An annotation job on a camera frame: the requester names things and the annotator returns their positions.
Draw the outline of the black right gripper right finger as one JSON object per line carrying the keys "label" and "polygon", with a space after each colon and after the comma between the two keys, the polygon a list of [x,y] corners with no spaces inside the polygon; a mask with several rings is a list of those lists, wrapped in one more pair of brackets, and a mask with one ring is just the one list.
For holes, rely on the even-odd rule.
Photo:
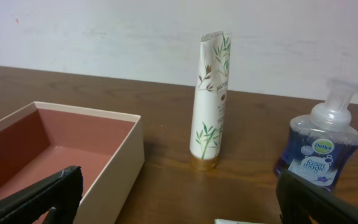
{"label": "black right gripper right finger", "polygon": [[358,224],[358,208],[289,170],[279,175],[276,196],[283,224]]}

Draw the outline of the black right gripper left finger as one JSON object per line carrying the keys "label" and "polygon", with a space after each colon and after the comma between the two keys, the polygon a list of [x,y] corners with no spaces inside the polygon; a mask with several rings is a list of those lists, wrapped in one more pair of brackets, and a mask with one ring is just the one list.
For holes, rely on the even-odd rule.
{"label": "black right gripper left finger", "polygon": [[0,223],[73,223],[83,193],[80,166],[69,166],[2,200]]}

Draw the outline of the blue Dettol foam pump bottle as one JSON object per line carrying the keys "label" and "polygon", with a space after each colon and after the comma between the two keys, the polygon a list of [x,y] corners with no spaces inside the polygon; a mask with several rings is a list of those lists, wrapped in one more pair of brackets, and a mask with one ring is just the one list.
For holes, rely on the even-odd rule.
{"label": "blue Dettol foam pump bottle", "polygon": [[289,124],[286,148],[273,172],[279,176],[290,170],[329,192],[340,173],[358,149],[358,131],[350,126],[352,115],[347,109],[358,83],[333,79],[326,100],[313,107],[310,114],[293,118]]}

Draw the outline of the green Dettol soap bar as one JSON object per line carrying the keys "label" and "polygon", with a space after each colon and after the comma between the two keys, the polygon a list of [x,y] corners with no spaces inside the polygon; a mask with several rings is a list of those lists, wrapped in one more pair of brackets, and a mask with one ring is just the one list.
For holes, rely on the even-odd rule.
{"label": "green Dettol soap bar", "polygon": [[225,219],[215,219],[214,224],[261,224],[261,223],[241,222],[241,221],[225,220]]}

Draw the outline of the white Pantene tube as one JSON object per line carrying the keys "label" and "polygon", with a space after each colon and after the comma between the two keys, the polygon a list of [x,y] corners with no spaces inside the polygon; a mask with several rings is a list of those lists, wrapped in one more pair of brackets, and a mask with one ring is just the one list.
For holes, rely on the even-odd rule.
{"label": "white Pantene tube", "polygon": [[191,163],[198,170],[213,169],[221,150],[226,109],[231,34],[205,34],[200,57],[191,123]]}

